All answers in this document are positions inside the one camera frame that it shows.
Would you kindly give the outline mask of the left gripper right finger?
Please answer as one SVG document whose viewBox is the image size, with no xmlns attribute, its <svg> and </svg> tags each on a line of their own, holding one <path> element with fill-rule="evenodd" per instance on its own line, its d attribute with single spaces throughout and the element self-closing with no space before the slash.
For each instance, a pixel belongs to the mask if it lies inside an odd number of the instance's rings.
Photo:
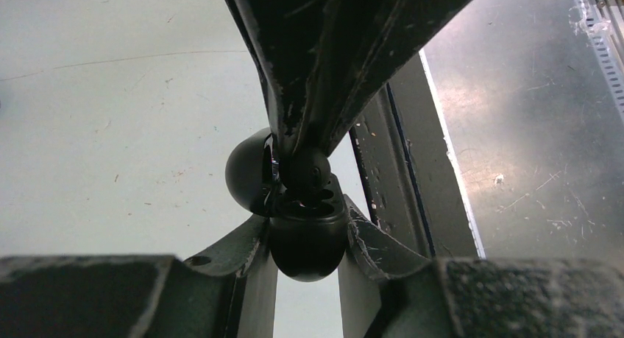
<svg viewBox="0 0 624 338">
<path fill-rule="evenodd" d="M 621 337 L 623 274 L 596 261 L 425 258 L 346 203 L 345 337 Z"/>
</svg>

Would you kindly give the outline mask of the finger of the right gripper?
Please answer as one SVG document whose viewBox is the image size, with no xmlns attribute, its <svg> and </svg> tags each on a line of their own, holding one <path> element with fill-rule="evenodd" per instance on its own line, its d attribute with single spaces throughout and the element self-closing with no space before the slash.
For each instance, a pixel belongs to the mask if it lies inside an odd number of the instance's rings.
<svg viewBox="0 0 624 338">
<path fill-rule="evenodd" d="M 302 148 L 329 155 L 369 99 L 472 0 L 329 0 Z"/>
<path fill-rule="evenodd" d="M 319 148 L 320 107 L 311 96 L 322 36 L 332 21 L 335 0 L 225 0 L 258 71 L 270 130 L 279 155 Z"/>
</svg>

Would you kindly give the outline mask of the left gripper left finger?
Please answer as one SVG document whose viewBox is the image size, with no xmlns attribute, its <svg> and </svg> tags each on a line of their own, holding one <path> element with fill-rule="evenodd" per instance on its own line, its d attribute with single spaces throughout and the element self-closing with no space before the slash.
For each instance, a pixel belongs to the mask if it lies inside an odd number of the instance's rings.
<svg viewBox="0 0 624 338">
<path fill-rule="evenodd" d="M 271 337 L 277 268 L 268 219 L 205 250 L 1 259 L 3 337 Z"/>
</svg>

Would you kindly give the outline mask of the black earbud charging case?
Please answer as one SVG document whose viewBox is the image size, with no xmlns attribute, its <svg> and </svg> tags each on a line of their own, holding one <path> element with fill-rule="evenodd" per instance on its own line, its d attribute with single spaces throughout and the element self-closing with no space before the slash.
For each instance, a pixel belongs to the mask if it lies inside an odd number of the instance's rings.
<svg viewBox="0 0 624 338">
<path fill-rule="evenodd" d="M 273 135 L 263 128 L 231 152 L 225 182 L 233 199 L 269 221 L 268 245 L 279 270 L 296 281 L 319 281 L 341 262 L 347 207 L 337 177 L 317 194 L 287 189 Z"/>
</svg>

